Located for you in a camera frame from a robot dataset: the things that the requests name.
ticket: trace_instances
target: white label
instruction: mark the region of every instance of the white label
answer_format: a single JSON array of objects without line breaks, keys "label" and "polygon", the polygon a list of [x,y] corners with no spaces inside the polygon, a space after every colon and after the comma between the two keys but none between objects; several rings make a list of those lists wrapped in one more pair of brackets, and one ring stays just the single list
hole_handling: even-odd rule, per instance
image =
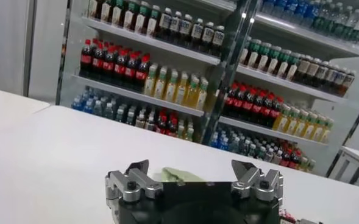
[{"label": "white label", "polygon": [[296,65],[290,66],[286,80],[291,81],[294,76],[294,73],[296,73],[296,71],[297,71]]},{"label": "white label", "polygon": [[105,3],[102,5],[101,20],[103,20],[103,21],[108,21],[109,11],[110,11],[110,5],[105,2]]},{"label": "white label", "polygon": [[258,70],[263,70],[263,68],[265,68],[268,58],[269,57],[267,57],[266,55],[262,55],[259,61]]},{"label": "white label", "polygon": [[183,102],[183,97],[185,96],[185,88],[184,87],[179,87],[178,88],[178,92],[177,92],[177,97],[175,99],[175,103],[177,104],[182,104]]},{"label": "white label", "polygon": [[204,34],[202,36],[202,41],[210,43],[213,38],[214,31],[211,28],[205,27]]},{"label": "white label", "polygon": [[175,91],[175,86],[168,85],[166,98],[165,98],[166,101],[172,102],[174,100],[174,91]]},{"label": "white label", "polygon": [[161,99],[163,97],[163,89],[165,88],[164,83],[157,82],[155,89],[155,98]]},{"label": "white label", "polygon": [[278,73],[277,73],[277,77],[278,77],[278,78],[283,78],[283,75],[284,75],[284,73],[285,73],[287,67],[288,67],[288,63],[285,62],[285,61],[282,62],[281,66],[280,66],[279,69],[278,69]]},{"label": "white label", "polygon": [[132,25],[132,20],[133,20],[133,13],[130,10],[126,11],[125,19],[124,19],[125,29],[130,29],[130,25]]},{"label": "white label", "polygon": [[206,95],[207,95],[207,93],[205,93],[205,92],[199,94],[198,101],[197,101],[197,107],[196,107],[197,110],[204,109]]},{"label": "white label", "polygon": [[267,69],[267,73],[272,74],[275,70],[275,67],[277,66],[277,63],[278,63],[278,60],[273,58],[270,61],[270,65],[269,65],[269,68]]},{"label": "white label", "polygon": [[171,20],[171,24],[169,25],[169,29],[175,32],[178,32],[179,30],[179,23],[180,23],[180,19],[177,18],[173,18]]},{"label": "white label", "polygon": [[311,136],[311,134],[312,134],[312,131],[313,131],[313,125],[309,125],[308,127],[307,127],[307,129],[306,129],[306,131],[305,131],[305,133],[304,133],[304,138],[306,138],[306,139],[309,139],[309,137]]},{"label": "white label", "polygon": [[147,27],[147,36],[153,37],[156,29],[156,19],[149,19]]},{"label": "white label", "polygon": [[162,17],[160,18],[159,26],[168,29],[170,23],[171,23],[171,16],[163,13]]},{"label": "white label", "polygon": [[145,16],[143,16],[142,14],[138,14],[136,19],[136,26],[135,26],[136,33],[142,33],[144,21],[145,21]]},{"label": "white label", "polygon": [[305,123],[304,123],[304,122],[300,122],[300,123],[297,125],[296,131],[294,132],[293,135],[294,135],[294,136],[300,136],[302,130],[304,129],[304,127],[305,127]]},{"label": "white label", "polygon": [[255,60],[258,58],[258,53],[253,52],[251,53],[250,59],[248,60],[248,66],[253,67]]},{"label": "white label", "polygon": [[121,17],[121,9],[118,8],[118,7],[114,7],[112,23],[114,25],[119,25],[119,18],[120,17]]},{"label": "white label", "polygon": [[283,131],[283,128],[285,127],[285,125],[286,125],[287,122],[288,122],[288,119],[285,118],[285,117],[283,117],[283,118],[281,119],[281,121],[279,122],[277,131],[282,132],[282,131]]}]

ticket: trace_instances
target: metal shelf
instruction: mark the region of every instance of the metal shelf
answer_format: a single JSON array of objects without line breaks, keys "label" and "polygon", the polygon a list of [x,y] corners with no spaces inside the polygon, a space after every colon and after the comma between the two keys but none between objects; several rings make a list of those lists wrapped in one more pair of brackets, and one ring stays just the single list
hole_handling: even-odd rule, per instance
[{"label": "metal shelf", "polygon": [[253,70],[251,68],[247,68],[243,65],[239,65],[238,69],[236,71],[241,74],[254,77],[256,79],[264,80],[266,82],[274,83],[276,85],[283,86],[285,88],[292,89],[292,90],[295,90],[300,93],[305,93],[305,94],[314,96],[319,99],[324,99],[324,100],[336,102],[336,103],[344,103],[346,101],[345,98],[338,97],[338,96],[335,96],[335,95],[332,95],[329,93],[325,93],[323,91],[311,88],[309,86],[305,86],[305,85],[301,85],[301,84],[294,83],[291,81],[287,81],[285,79],[280,79],[280,78],[274,77],[272,75],[266,74],[264,72],[260,72],[260,71]]},{"label": "metal shelf", "polygon": [[124,97],[132,98],[135,100],[143,101],[146,103],[151,103],[156,106],[165,107],[167,109],[175,110],[181,113],[190,114],[193,116],[201,117],[204,115],[204,112],[201,110],[196,110],[193,108],[185,107],[176,103],[167,102],[164,100],[156,99],[141,93],[136,93],[130,90],[122,89],[117,86],[108,85],[105,83],[101,83],[98,81],[94,81],[88,78],[83,78],[78,75],[71,74],[70,75],[73,79],[76,79],[76,81],[82,85],[87,85],[93,88],[101,89],[104,91],[108,91],[111,93],[115,93]]},{"label": "metal shelf", "polygon": [[293,141],[293,142],[296,142],[298,144],[310,145],[310,146],[316,147],[317,149],[320,148],[320,147],[322,147],[322,148],[327,147],[327,144],[323,144],[321,142],[315,142],[315,141],[312,141],[312,140],[307,140],[305,138],[300,138],[300,137],[297,137],[297,136],[288,135],[286,133],[282,133],[282,132],[279,132],[279,131],[274,131],[274,130],[271,130],[271,129],[268,129],[268,128],[264,128],[264,127],[254,125],[254,124],[249,124],[249,123],[246,123],[246,122],[243,122],[243,121],[238,121],[238,120],[227,118],[227,117],[224,117],[224,116],[221,116],[219,118],[219,122],[222,123],[222,124],[232,125],[232,126],[235,126],[235,127],[238,127],[238,128],[245,129],[245,130],[261,133],[261,134],[264,134],[264,135],[268,135],[268,136],[272,136],[272,137],[276,137],[276,138],[280,138],[280,139],[285,139],[285,140],[288,140],[288,141]]},{"label": "metal shelf", "polygon": [[192,51],[190,49],[186,49],[184,47],[180,47],[180,46],[176,46],[164,41],[160,41],[160,40],[156,40],[153,39],[151,37],[147,37],[138,33],[134,33],[128,30],[125,30],[121,27],[116,27],[113,26],[111,24],[105,23],[105,22],[101,22],[95,19],[90,19],[90,18],[86,18],[83,17],[82,21],[84,24],[86,24],[87,26],[94,28],[96,30],[101,30],[101,31],[105,31],[108,33],[112,33],[113,35],[117,35],[117,36],[121,36],[124,38],[128,38],[130,40],[134,40],[137,42],[141,42],[144,44],[148,44],[150,46],[154,46],[156,48],[160,48],[169,52],[173,52],[179,55],[183,55],[185,57],[188,58],[193,58],[195,60],[198,61],[203,61],[206,62],[210,65],[217,65],[220,60],[216,57],[210,56],[210,55],[206,55],[206,54],[202,54],[199,52],[195,52]]}]

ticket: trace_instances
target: display refrigerator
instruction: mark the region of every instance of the display refrigerator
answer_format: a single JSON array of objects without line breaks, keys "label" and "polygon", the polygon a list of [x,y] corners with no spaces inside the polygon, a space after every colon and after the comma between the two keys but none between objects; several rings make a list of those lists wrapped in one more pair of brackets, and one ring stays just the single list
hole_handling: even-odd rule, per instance
[{"label": "display refrigerator", "polygon": [[325,176],[359,117],[359,13],[301,3],[70,1],[57,103]]}]

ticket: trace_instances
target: shelf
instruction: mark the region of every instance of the shelf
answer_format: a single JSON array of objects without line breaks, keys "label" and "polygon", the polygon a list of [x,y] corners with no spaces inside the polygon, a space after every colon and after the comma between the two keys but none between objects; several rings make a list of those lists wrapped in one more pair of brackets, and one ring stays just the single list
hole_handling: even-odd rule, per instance
[{"label": "shelf", "polygon": [[346,101],[345,98],[338,97],[338,96],[335,96],[335,95],[332,95],[329,93],[325,93],[320,90],[311,88],[309,86],[305,86],[305,85],[301,85],[301,84],[294,83],[291,81],[287,81],[285,79],[280,79],[280,78],[274,77],[272,75],[266,74],[264,72],[260,72],[260,71],[253,70],[251,68],[247,68],[243,65],[239,65],[238,69],[236,71],[241,74],[254,77],[256,79],[264,80],[266,82],[274,83],[276,85],[283,86],[285,88],[292,89],[292,90],[295,90],[300,93],[305,93],[305,94],[314,96],[319,99],[324,99],[327,101],[336,102],[336,103],[340,103],[340,104],[342,104]]},{"label": "shelf", "polygon": [[90,86],[92,88],[101,89],[104,91],[108,91],[110,93],[115,93],[115,94],[118,94],[118,95],[121,95],[124,97],[132,98],[132,99],[143,101],[146,103],[151,103],[156,106],[165,107],[167,109],[175,110],[175,111],[178,111],[181,113],[190,114],[190,115],[197,116],[197,117],[201,117],[204,115],[204,112],[201,110],[192,109],[192,108],[185,107],[185,106],[182,106],[182,105],[179,105],[176,103],[170,103],[170,102],[156,99],[156,98],[153,98],[153,97],[141,94],[141,93],[136,93],[136,92],[133,92],[130,90],[122,89],[117,86],[108,85],[108,84],[94,81],[94,80],[91,80],[88,78],[83,78],[78,75],[71,74],[71,77],[73,79],[76,79],[76,81],[78,83],[80,83],[82,85]]},{"label": "shelf", "polygon": [[313,41],[323,46],[332,47],[339,51],[344,51],[359,56],[359,46],[356,44],[347,43],[341,40],[329,38],[327,36],[304,29],[298,26],[297,24],[289,23],[287,21],[271,17],[264,13],[257,13],[255,22],[259,22],[267,26],[271,26],[283,32],[290,33],[297,37]]},{"label": "shelf", "polygon": [[198,61],[203,61],[210,65],[218,65],[218,63],[220,62],[220,60],[216,57],[202,54],[199,52],[195,52],[195,51],[186,49],[184,47],[176,46],[176,45],[164,42],[164,41],[156,40],[156,39],[153,39],[153,38],[150,38],[150,37],[138,34],[138,33],[134,33],[134,32],[125,30],[121,27],[116,27],[111,24],[101,22],[101,21],[98,21],[95,19],[83,17],[82,21],[85,25],[87,25],[91,28],[94,28],[96,30],[105,31],[108,33],[112,33],[113,35],[121,36],[124,38],[128,38],[130,40],[148,44],[150,46],[160,48],[160,49],[163,49],[163,50],[166,50],[169,52],[173,52],[173,53],[176,53],[179,55],[183,55],[188,58],[192,58],[192,59],[195,59]]},{"label": "shelf", "polygon": [[323,144],[320,142],[315,142],[312,140],[307,140],[305,138],[300,138],[297,136],[293,136],[293,135],[288,135],[279,131],[274,131],[268,128],[264,128],[258,125],[254,125],[254,124],[249,124],[243,121],[238,121],[235,119],[231,119],[231,118],[227,118],[224,116],[221,116],[219,118],[219,122],[222,124],[227,124],[227,125],[231,125],[231,126],[235,126],[238,128],[242,128],[245,130],[249,130],[249,131],[254,131],[257,133],[261,133],[264,135],[268,135],[268,136],[272,136],[272,137],[276,137],[276,138],[280,138],[280,139],[284,139],[284,140],[288,140],[288,141],[292,141],[292,142],[296,142],[298,144],[304,144],[304,145],[311,145],[314,146],[316,148],[319,147],[327,147],[327,144]]}]

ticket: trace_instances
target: white table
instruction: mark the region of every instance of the white table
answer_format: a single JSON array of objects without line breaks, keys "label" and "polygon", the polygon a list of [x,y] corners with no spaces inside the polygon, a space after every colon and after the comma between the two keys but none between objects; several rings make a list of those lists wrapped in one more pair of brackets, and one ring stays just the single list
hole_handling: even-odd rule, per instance
[{"label": "white table", "polygon": [[49,106],[46,102],[0,91],[0,128],[17,124]]},{"label": "white table", "polygon": [[50,107],[0,131],[0,224],[112,223],[104,176],[150,160],[207,181],[233,181],[231,160],[284,175],[285,208],[297,218],[359,223],[359,187],[200,144]]},{"label": "white table", "polygon": [[359,168],[359,150],[342,146],[341,151],[341,156],[330,174],[330,178],[335,180],[340,180],[349,163],[353,163]]}]

